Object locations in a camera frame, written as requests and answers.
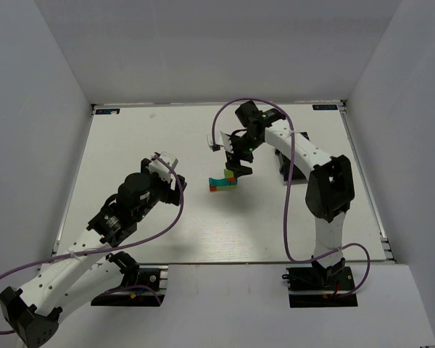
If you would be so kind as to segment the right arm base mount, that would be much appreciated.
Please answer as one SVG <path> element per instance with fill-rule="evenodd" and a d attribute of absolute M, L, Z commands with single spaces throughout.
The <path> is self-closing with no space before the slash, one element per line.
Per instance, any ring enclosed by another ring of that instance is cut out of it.
<path fill-rule="evenodd" d="M 355 288 L 350 267 L 345 267 L 332 280 L 324 283 L 314 268 L 287 268 L 281 276 L 288 286 L 290 308 L 336 308 L 357 307 Z"/>

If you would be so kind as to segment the long green block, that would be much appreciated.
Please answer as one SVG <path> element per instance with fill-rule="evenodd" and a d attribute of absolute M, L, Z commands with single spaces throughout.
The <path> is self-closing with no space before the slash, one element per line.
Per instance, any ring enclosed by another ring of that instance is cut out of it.
<path fill-rule="evenodd" d="M 216 191 L 230 191 L 236 189 L 237 185 L 216 186 Z"/>

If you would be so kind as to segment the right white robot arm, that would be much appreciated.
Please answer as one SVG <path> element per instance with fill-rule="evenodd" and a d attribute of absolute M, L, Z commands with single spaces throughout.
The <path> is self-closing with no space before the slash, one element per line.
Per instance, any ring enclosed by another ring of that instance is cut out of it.
<path fill-rule="evenodd" d="M 227 170 L 235 178 L 252 174 L 244 165 L 252 163 L 254 150 L 268 144 L 288 158 L 289 169 L 297 168 L 307 179 L 305 203 L 315 218 L 315 249 L 310 264 L 318 282 L 327 286 L 344 269 L 342 230 L 346 213 L 355 197 L 351 162 L 344 155 L 335 157 L 319 149 L 294 130 L 282 111 L 258 109 L 253 101 L 235 111 L 242 130 L 221 133 Z"/>

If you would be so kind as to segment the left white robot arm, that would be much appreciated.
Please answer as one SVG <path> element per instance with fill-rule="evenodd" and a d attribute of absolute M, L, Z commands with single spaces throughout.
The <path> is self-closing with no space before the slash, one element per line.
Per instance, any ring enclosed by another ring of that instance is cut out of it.
<path fill-rule="evenodd" d="M 183 206 L 186 182 L 175 172 L 177 164 L 167 152 L 143 159 L 65 254 L 47 260 L 32 280 L 0 293 L 4 319 L 25 346 L 41 347 L 74 310 L 138 272 L 125 252 L 127 240 L 157 203 Z"/>

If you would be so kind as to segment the teal arch block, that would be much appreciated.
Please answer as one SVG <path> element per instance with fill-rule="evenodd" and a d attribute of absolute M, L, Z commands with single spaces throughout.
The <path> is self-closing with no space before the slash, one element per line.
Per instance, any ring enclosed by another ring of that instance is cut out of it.
<path fill-rule="evenodd" d="M 228 185 L 228 179 L 227 178 L 209 178 L 209 187 L 222 187 Z"/>

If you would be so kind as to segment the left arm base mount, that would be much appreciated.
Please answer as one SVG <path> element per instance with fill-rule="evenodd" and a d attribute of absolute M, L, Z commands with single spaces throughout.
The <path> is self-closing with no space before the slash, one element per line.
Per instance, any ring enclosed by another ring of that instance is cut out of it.
<path fill-rule="evenodd" d="M 92 307 L 160 307 L 167 291 L 168 266 L 140 266 L 121 284 L 102 292 Z"/>

